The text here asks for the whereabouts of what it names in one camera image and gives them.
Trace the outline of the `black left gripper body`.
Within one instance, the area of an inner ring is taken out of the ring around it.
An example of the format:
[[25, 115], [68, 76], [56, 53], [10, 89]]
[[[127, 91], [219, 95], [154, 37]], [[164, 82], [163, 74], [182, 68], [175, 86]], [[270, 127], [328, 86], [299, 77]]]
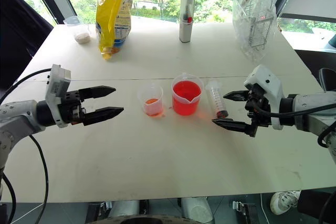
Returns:
[[61, 98], [58, 109], [62, 120], [66, 124], [74, 125], [83, 122], [86, 111], [82, 108], [81, 103], [84, 100], [82, 90], [69, 91]]

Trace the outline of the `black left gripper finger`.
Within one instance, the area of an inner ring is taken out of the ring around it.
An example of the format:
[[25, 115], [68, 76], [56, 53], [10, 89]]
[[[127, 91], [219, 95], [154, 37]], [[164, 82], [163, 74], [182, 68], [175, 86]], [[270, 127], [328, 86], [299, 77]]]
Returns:
[[122, 107], [106, 107], [102, 109], [97, 109], [94, 112], [85, 113], [83, 115], [82, 123], [84, 126], [103, 122], [118, 116], [123, 112]]
[[116, 88], [109, 86], [96, 86], [91, 88], [79, 89], [79, 97], [81, 101], [85, 99], [96, 99], [105, 97], [116, 91]]

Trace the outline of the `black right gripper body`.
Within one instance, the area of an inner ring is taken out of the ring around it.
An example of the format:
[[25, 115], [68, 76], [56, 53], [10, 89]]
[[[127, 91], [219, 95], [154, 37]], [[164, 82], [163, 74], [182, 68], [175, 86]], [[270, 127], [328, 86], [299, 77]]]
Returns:
[[271, 124], [271, 117], [264, 112], [270, 112], [269, 101], [265, 98], [266, 91], [258, 84], [247, 85], [248, 94], [245, 109], [251, 123], [245, 130], [257, 130], [259, 126], [268, 127]]

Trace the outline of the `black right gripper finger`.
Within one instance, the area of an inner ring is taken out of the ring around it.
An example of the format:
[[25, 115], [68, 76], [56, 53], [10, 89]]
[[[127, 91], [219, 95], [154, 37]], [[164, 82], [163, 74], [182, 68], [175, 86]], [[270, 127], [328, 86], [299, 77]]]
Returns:
[[231, 91], [223, 96], [224, 99], [232, 101], [247, 101], [249, 96], [248, 90]]
[[212, 122], [229, 131], [245, 133], [250, 137], [255, 137], [257, 131], [257, 125], [238, 122], [229, 118], [212, 119]]

